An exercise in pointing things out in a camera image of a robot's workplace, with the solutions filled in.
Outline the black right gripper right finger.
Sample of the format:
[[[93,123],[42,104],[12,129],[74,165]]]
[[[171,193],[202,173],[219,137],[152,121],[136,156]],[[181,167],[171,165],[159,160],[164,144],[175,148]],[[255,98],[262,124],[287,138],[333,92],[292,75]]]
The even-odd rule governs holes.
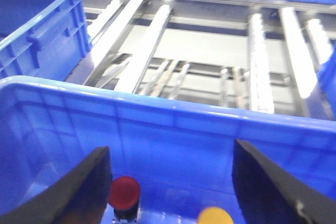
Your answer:
[[[246,223],[335,223],[335,200],[236,139],[232,180]]]

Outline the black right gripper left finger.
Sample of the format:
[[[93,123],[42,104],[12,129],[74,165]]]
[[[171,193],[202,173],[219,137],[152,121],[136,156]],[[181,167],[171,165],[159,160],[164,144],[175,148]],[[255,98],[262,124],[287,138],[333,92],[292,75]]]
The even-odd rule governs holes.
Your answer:
[[[100,223],[112,182],[110,149],[95,148],[59,181],[1,216],[1,223]]]

